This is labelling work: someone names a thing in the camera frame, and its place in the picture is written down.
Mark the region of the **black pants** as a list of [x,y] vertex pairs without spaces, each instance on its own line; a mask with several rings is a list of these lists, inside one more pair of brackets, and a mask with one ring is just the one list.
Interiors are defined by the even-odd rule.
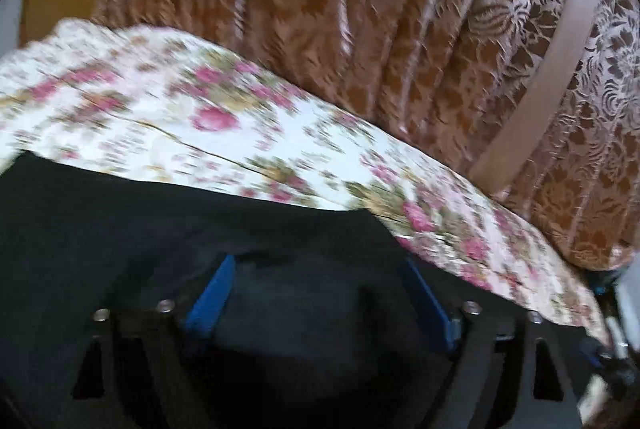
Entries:
[[[227,255],[208,338],[183,319]],[[461,314],[428,349],[413,257]],[[325,212],[17,155],[1,176],[6,428],[577,428],[586,333]]]

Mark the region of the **brown floral curtain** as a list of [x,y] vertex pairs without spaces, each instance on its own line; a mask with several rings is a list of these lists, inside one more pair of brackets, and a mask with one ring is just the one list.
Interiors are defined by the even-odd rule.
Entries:
[[[469,179],[546,56],[565,0],[96,0],[186,30],[370,120]],[[639,253],[639,0],[600,0],[551,125],[489,194],[570,263]]]

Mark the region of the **floral bed quilt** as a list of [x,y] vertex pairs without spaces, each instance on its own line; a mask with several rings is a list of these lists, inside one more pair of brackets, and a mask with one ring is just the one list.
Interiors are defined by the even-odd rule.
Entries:
[[[190,34],[65,20],[1,59],[1,175],[29,152],[98,174],[325,212],[367,210],[440,270],[607,343],[536,227],[433,158]],[[616,408],[588,359],[577,428]]]

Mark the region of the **beige curtain tie band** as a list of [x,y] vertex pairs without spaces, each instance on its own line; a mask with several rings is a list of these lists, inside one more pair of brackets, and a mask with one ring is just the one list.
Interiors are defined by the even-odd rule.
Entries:
[[501,193],[518,175],[551,125],[582,58],[600,0],[565,0],[546,56],[518,107],[469,171],[474,186]]

